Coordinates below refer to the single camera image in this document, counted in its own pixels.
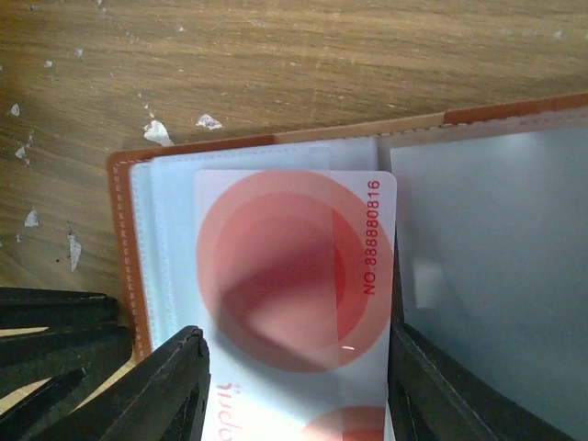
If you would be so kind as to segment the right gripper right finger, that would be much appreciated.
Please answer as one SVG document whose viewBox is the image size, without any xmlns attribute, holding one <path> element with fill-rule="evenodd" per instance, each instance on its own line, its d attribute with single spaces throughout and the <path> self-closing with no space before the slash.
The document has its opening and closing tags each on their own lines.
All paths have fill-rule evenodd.
<svg viewBox="0 0 588 441">
<path fill-rule="evenodd" d="M 389 389 L 400 440 L 565 440 L 573 332 L 560 305 L 568 234 L 468 232 L 416 303 L 413 255 L 394 246 Z"/>
</svg>

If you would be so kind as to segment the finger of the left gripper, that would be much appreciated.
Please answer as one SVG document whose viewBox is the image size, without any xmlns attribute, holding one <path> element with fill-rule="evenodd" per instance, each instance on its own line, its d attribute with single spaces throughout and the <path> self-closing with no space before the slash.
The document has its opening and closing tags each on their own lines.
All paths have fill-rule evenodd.
<svg viewBox="0 0 588 441">
<path fill-rule="evenodd" d="M 1 288 L 1 328 L 84 326 L 115 322 L 116 299 L 101 293 Z"/>
<path fill-rule="evenodd" d="M 5 335 L 1 338 L 1 396 L 41 380 L 63 379 L 82 401 L 131 355 L 131 331 L 113 322 Z"/>
</svg>

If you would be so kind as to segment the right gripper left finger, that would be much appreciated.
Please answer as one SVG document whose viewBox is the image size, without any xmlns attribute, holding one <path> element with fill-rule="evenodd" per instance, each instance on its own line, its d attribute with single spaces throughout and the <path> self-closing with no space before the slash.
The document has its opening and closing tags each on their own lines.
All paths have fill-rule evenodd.
<svg viewBox="0 0 588 441">
<path fill-rule="evenodd" d="M 40 440 L 199 440 L 209 396 L 209 348 L 186 326 Z"/>
</svg>

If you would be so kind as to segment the white card with red circles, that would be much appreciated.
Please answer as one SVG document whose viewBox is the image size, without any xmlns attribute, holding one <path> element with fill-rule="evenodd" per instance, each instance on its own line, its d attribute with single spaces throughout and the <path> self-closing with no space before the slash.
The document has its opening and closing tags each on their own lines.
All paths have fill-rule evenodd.
<svg viewBox="0 0 588 441">
<path fill-rule="evenodd" d="M 383 439 L 395 178 L 203 170 L 194 187 L 204 438 Z"/>
</svg>

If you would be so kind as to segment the brown leather card holder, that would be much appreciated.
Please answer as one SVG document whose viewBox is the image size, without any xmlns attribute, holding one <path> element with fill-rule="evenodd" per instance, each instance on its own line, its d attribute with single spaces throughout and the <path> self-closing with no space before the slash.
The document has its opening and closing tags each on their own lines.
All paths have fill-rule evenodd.
<svg viewBox="0 0 588 441">
<path fill-rule="evenodd" d="M 140 364 L 196 326 L 209 348 L 196 274 L 195 174 L 203 170 L 382 171 L 396 181 L 394 246 L 413 255 L 416 303 L 439 299 L 437 266 L 468 232 L 568 234 L 560 305 L 573 332 L 562 420 L 587 437 L 587 97 L 496 106 L 175 145 L 152 122 L 152 147 L 113 153 L 108 179 L 126 310 Z M 212 375 L 209 349 L 209 396 Z"/>
</svg>

